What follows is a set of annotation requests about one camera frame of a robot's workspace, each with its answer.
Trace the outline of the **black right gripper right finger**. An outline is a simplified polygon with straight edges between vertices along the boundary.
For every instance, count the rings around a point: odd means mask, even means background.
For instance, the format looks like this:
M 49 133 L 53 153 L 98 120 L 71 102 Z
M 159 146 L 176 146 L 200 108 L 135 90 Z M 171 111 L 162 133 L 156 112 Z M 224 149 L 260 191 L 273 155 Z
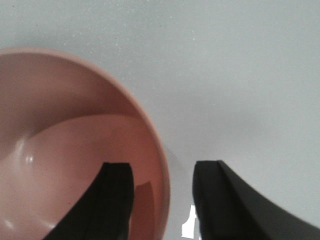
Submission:
M 318 240 L 319 228 L 261 195 L 222 160 L 197 161 L 192 195 L 204 240 Z

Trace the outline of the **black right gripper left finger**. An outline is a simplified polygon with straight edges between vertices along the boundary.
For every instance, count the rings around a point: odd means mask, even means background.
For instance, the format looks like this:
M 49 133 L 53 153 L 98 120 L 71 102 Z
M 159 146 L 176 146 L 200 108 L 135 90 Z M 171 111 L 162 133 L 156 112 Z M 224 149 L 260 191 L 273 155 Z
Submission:
M 126 240 L 134 201 L 129 163 L 103 163 L 86 192 L 46 240 Z

